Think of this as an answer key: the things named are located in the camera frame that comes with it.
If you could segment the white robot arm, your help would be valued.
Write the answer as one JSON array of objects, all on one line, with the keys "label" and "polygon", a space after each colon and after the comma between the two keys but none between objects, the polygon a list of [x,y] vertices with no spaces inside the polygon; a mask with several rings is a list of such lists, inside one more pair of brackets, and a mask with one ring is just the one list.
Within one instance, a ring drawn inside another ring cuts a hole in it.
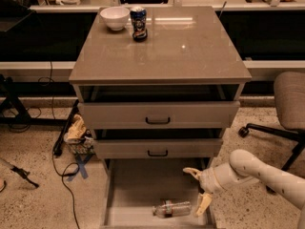
[{"label": "white robot arm", "polygon": [[203,171],[186,167],[183,172],[192,175],[204,190],[198,195],[197,217],[210,206],[213,194],[261,181],[301,211],[297,229],[305,229],[305,179],[268,165],[246,150],[232,151],[229,161],[217,167]]}]

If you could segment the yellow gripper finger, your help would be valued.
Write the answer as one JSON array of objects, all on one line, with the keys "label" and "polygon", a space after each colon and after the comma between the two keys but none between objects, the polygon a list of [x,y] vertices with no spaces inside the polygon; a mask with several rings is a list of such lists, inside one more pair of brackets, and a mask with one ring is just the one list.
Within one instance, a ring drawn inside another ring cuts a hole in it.
[{"label": "yellow gripper finger", "polygon": [[208,207],[210,206],[213,199],[213,195],[209,193],[203,193],[198,195],[197,208],[195,210],[195,215],[197,217],[202,216]]},{"label": "yellow gripper finger", "polygon": [[201,174],[202,174],[201,171],[199,171],[195,168],[191,168],[191,167],[185,167],[183,169],[183,172],[193,176],[196,180],[200,180],[200,177],[201,177]]}]

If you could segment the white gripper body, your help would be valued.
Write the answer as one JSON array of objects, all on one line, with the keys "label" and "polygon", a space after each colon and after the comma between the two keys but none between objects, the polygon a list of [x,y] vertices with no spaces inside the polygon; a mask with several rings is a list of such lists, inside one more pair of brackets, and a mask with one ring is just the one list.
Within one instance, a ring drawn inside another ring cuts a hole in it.
[{"label": "white gripper body", "polygon": [[217,168],[203,170],[199,176],[199,183],[201,188],[209,194],[214,194],[223,190],[219,181],[219,171]]}]

